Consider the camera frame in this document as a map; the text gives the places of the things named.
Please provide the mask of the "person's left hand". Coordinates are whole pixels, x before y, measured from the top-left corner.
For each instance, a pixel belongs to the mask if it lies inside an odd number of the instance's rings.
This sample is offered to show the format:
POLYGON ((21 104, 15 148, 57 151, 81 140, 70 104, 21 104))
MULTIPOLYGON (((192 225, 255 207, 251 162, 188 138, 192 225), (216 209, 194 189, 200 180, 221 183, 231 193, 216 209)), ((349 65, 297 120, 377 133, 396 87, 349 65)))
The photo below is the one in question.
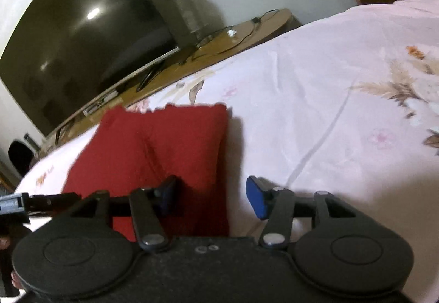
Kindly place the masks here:
POLYGON ((19 276, 13 269, 11 261, 11 240, 7 236, 1 236, 1 297, 17 297, 22 289, 19 276))

